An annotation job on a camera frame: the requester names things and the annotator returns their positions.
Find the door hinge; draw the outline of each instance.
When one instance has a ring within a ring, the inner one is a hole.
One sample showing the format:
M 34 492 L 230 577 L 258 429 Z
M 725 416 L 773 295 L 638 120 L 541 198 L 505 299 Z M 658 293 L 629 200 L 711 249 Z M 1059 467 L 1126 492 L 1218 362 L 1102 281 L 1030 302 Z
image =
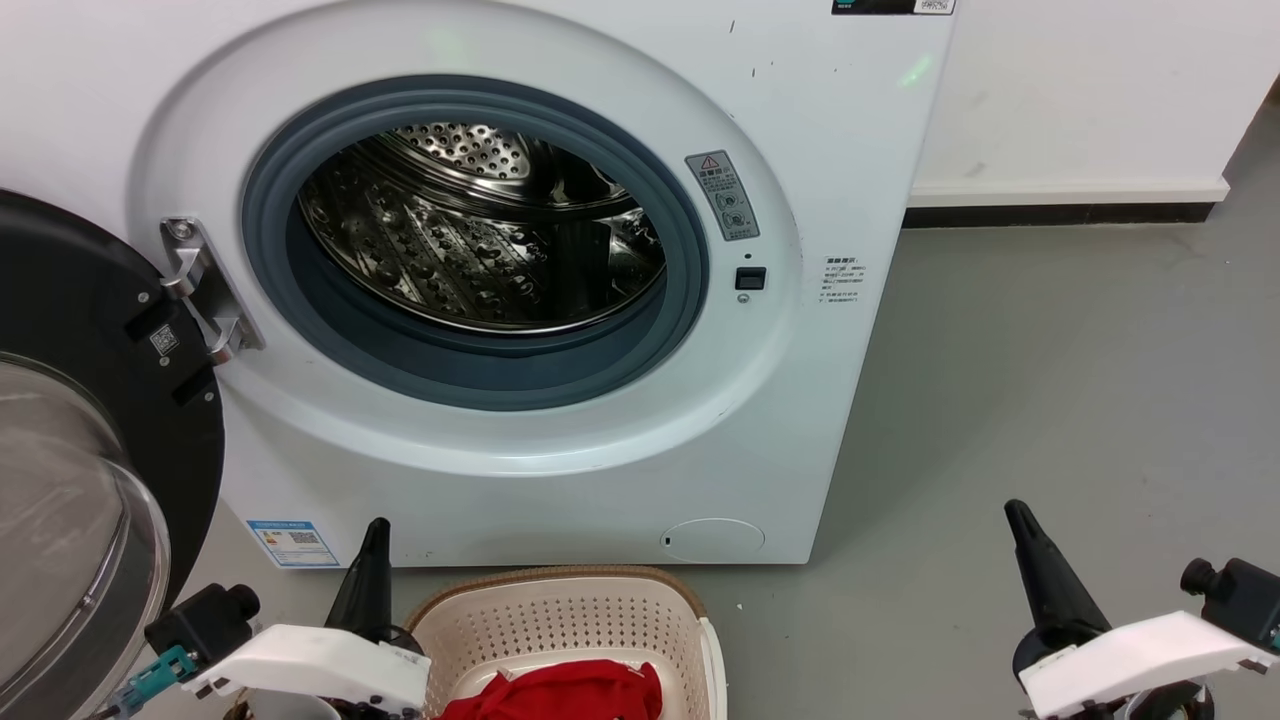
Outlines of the door hinge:
M 227 363 L 241 350 L 261 350 L 262 336 L 218 266 L 200 220 L 165 218 L 160 222 L 160 240 L 175 268 L 161 284 L 196 316 L 214 365 Z

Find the basket rim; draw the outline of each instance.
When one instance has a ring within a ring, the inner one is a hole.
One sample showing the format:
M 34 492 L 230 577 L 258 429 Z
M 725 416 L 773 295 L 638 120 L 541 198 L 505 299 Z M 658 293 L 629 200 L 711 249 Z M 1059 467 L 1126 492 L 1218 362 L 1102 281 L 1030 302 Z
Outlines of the basket rim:
M 680 578 L 672 575 L 666 570 L 659 570 L 658 568 L 649 568 L 646 565 L 562 565 L 553 568 L 530 568 L 527 570 L 512 570 L 509 573 L 499 573 L 497 575 L 486 575 L 484 578 L 475 578 L 472 580 L 463 580 L 454 585 L 451 585 L 417 606 L 413 612 L 410 614 L 404 628 L 413 633 L 417 630 L 419 624 L 426 618 L 426 614 L 434 610 L 438 605 L 449 600 L 451 597 L 457 597 L 472 591 L 480 591 L 486 588 L 495 588 L 500 585 L 515 585 L 521 583 L 531 583 L 539 580 L 566 580 L 575 578 L 626 578 L 636 580 L 653 580 L 662 583 L 671 589 L 680 593 L 680 596 L 689 603 L 692 609 L 694 615 L 699 620 L 707 618 L 707 606 L 703 605 L 701 598 L 686 585 Z

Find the laundry basket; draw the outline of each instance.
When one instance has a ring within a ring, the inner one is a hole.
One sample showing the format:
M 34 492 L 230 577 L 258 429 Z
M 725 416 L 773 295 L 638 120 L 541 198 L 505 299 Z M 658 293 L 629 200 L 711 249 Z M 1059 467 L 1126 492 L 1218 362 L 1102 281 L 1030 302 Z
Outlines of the laundry basket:
M 724 660 L 707 611 L 668 573 L 637 566 L 521 570 L 444 591 L 406 628 L 431 659 L 428 717 L 515 675 L 576 660 L 649 662 L 662 720 L 724 720 Z

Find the washing machine door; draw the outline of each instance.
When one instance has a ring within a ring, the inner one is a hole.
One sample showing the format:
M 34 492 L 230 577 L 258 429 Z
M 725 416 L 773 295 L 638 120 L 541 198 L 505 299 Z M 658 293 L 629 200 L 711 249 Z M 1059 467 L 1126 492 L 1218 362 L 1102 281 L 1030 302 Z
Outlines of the washing machine door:
M 0 719 L 83 717 L 191 571 L 221 401 L 160 273 L 101 228 L 0 192 Z

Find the red clothing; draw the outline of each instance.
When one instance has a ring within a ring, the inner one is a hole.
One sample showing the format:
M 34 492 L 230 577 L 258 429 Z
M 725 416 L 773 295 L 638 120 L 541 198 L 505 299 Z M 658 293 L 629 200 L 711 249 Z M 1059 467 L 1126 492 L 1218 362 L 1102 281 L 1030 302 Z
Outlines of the red clothing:
M 456 700 L 439 720 L 658 720 L 662 685 L 653 665 L 584 660 L 507 680 L 500 673 L 480 694 Z

